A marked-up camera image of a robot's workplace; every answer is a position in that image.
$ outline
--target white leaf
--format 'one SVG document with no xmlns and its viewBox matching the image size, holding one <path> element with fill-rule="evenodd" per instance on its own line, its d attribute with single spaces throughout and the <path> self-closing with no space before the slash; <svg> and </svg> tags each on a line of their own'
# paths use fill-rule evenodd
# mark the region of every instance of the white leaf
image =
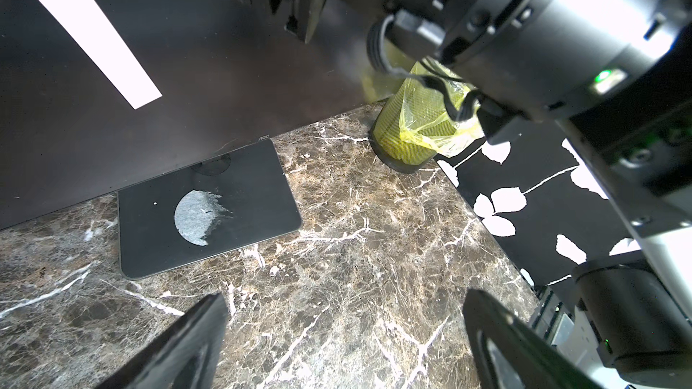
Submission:
<svg viewBox="0 0 692 389">
<path fill-rule="evenodd" d="M 575 157 L 576 161 L 580 163 L 580 165 L 584 165 L 584 160 L 582 160 L 581 157 L 576 154 L 576 150 L 574 147 L 572 147 L 572 144 L 569 142 L 569 140 L 564 139 L 562 147 L 567 149 L 569 153 L 571 153 L 572 156 Z"/>
<path fill-rule="evenodd" d="M 625 254 L 632 251 L 638 251 L 640 249 L 642 248 L 638 243 L 636 243 L 636 240 L 632 238 L 624 238 L 612 247 L 608 255 Z"/>
<path fill-rule="evenodd" d="M 497 215 L 484 219 L 483 225 L 493 236 L 502 238 L 514 236 L 517 232 L 512 221 Z"/>
<path fill-rule="evenodd" d="M 608 195 L 605 194 L 599 183 L 596 182 L 596 178 L 591 174 L 586 166 L 577 167 L 576 169 L 572 170 L 569 176 L 572 178 L 572 182 L 574 182 L 579 188 L 588 189 L 592 193 L 600 195 L 604 200 L 608 199 Z"/>
<path fill-rule="evenodd" d="M 534 286 L 534 283 L 533 283 L 533 280 L 531 279 L 531 275 L 529 274 L 529 271 L 527 271 L 524 268 L 521 268 L 519 270 L 519 273 L 521 273 L 521 276 L 524 277 L 524 280 L 526 280 L 526 282 L 528 282 L 530 286 L 532 286 L 532 287 Z"/>
<path fill-rule="evenodd" d="M 476 203 L 473 204 L 473 211 L 480 218 L 488 218 L 489 216 L 495 215 L 495 209 L 493 209 L 493 204 L 490 203 L 490 199 L 483 194 L 478 194 L 476 197 Z"/>
<path fill-rule="evenodd" d="M 447 177 L 449 177 L 449 180 L 452 181 L 452 184 L 454 184 L 455 188 L 459 186 L 459 177 L 457 177 L 457 169 L 449 165 L 449 163 L 445 160 L 437 161 L 437 165 L 440 169 L 442 169 L 442 171 L 444 171 L 444 174 L 446 174 Z"/>
<path fill-rule="evenodd" d="M 565 275 L 564 277 L 560 278 L 559 280 L 550 281 L 550 282 L 547 283 L 545 286 L 546 286 L 546 287 L 550 287 L 551 285 L 555 285 L 555 284 L 557 284 L 558 282 L 562 282 L 562 281 L 564 281 L 564 280 L 566 280 L 566 279 L 569 279 L 569 278 L 571 278 L 571 277 L 572 277 L 572 274 L 571 274 L 571 273 L 568 273 L 567 275 Z"/>
<path fill-rule="evenodd" d="M 519 188 L 500 188 L 490 194 L 495 213 L 518 212 L 526 206 L 526 197 Z"/>
<path fill-rule="evenodd" d="M 495 162 L 499 162 L 500 164 L 502 164 L 509 156 L 509 151 L 511 150 L 511 147 L 512 146 L 509 142 L 504 142 L 495 145 L 491 145 L 488 144 L 488 142 L 485 142 L 482 146 L 480 146 L 480 151 L 483 152 L 483 155 L 487 156 L 489 160 L 493 160 Z"/>
<path fill-rule="evenodd" d="M 589 168 L 586 167 L 586 164 L 584 164 L 584 160 L 582 160 L 581 157 L 577 155 L 575 148 L 572 147 L 572 144 L 568 142 L 567 139 L 564 139 L 562 147 L 567 149 L 569 153 L 571 153 L 572 156 L 575 157 L 575 160 L 579 162 L 579 167 L 572 170 L 572 172 L 569 174 L 569 176 L 572 178 L 572 182 L 574 182 L 575 185 L 579 188 L 588 189 L 592 193 L 600 195 L 601 198 L 603 198 L 604 200 L 607 200 L 608 195 L 606 195 L 603 192 L 601 185 L 599 185 L 599 183 L 596 181 L 596 178 L 591 174 Z"/>
<path fill-rule="evenodd" d="M 582 264 L 586 261 L 586 253 L 564 235 L 558 234 L 555 250 L 558 251 L 558 254 L 564 255 L 576 264 Z"/>
</svg>

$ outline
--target yellow plastic bag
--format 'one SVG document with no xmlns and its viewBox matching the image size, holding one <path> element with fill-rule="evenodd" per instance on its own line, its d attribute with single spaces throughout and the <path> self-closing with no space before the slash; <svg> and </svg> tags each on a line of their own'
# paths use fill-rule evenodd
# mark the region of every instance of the yellow plastic bag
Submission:
<svg viewBox="0 0 692 389">
<path fill-rule="evenodd" d="M 440 71 L 451 77 L 456 74 L 442 65 L 435 64 Z M 430 74 L 416 63 L 411 73 Z M 449 97 L 457 109 L 473 87 L 462 82 L 446 81 Z M 447 116 L 438 91 L 424 88 L 419 82 L 406 79 L 399 92 L 403 91 L 402 112 L 399 116 L 399 136 L 404 142 L 429 148 L 446 157 L 454 157 L 476 139 L 482 137 L 483 130 L 474 115 L 464 122 L 452 122 Z"/>
</svg>

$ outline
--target black rubber base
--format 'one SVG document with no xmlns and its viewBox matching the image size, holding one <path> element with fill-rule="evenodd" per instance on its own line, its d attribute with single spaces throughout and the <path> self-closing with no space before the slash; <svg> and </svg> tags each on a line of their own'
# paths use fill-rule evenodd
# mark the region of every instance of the black rubber base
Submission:
<svg viewBox="0 0 692 389">
<path fill-rule="evenodd" d="M 219 195 L 228 212 L 199 246 L 181 236 L 176 207 L 190 191 Z M 120 191 L 120 270 L 130 279 L 223 254 L 298 230 L 296 201 L 271 140 Z"/>
<path fill-rule="evenodd" d="M 410 164 L 406 164 L 406 163 L 402 162 L 402 160 L 397 160 L 397 159 L 389 156 L 389 154 L 385 152 L 384 148 L 382 148 L 382 146 L 380 146 L 380 144 L 375 139 L 375 135 L 372 134 L 372 129 L 370 129 L 370 131 L 368 131 L 368 137 L 370 140 L 370 147 L 372 148 L 372 151 L 375 152 L 375 154 L 377 155 L 377 158 L 379 158 L 382 162 L 384 162 L 387 167 L 389 167 L 392 170 L 398 171 L 399 173 L 406 173 L 408 175 L 415 173 L 422 166 L 426 165 L 429 160 L 431 160 L 433 158 L 433 157 L 430 157 L 427 160 L 425 160 L 422 164 L 419 164 L 417 166 L 412 166 Z"/>
</svg>

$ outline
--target monitor stand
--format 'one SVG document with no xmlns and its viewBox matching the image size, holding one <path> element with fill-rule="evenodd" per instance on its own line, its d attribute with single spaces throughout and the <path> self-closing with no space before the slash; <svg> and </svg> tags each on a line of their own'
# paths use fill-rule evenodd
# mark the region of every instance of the monitor stand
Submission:
<svg viewBox="0 0 692 389">
<path fill-rule="evenodd" d="M 271 140 L 117 194 L 120 271 L 139 279 L 275 238 L 302 219 Z"/>
</svg>

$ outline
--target screw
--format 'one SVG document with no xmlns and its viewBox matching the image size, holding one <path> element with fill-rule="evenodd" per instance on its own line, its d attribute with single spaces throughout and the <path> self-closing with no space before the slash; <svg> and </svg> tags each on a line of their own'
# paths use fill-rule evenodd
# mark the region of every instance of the screw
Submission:
<svg viewBox="0 0 692 389">
<path fill-rule="evenodd" d="M 643 166 L 649 162 L 651 158 L 653 158 L 653 153 L 647 148 L 635 149 L 627 156 L 629 162 L 638 166 Z"/>
<path fill-rule="evenodd" d="M 631 220 L 630 224 L 632 224 L 634 227 L 641 227 L 644 224 L 648 224 L 651 222 L 651 217 L 648 215 L 642 216 L 637 218 L 636 220 Z"/>
<path fill-rule="evenodd" d="M 528 20 L 532 13 L 533 13 L 533 10 L 532 10 L 531 8 L 528 8 L 528 7 L 527 7 L 527 8 L 526 8 L 524 11 L 522 11 L 522 13 L 519 15 L 519 21 L 524 22 L 524 21 Z"/>
</svg>

